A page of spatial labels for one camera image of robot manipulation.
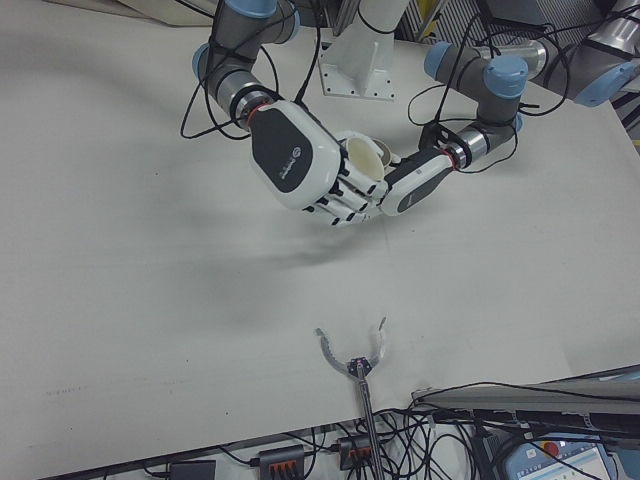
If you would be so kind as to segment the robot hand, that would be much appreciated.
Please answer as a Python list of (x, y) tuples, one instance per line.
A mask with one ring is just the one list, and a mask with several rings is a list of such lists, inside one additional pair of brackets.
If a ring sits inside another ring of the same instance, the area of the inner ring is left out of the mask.
[(451, 156), (437, 148), (428, 147), (402, 158), (384, 176), (388, 191), (379, 210), (386, 216), (402, 214), (430, 195), (453, 171)]
[(247, 118), (256, 172), (276, 199), (331, 226), (382, 214), (383, 150), (359, 132), (331, 134), (301, 106), (279, 100)]

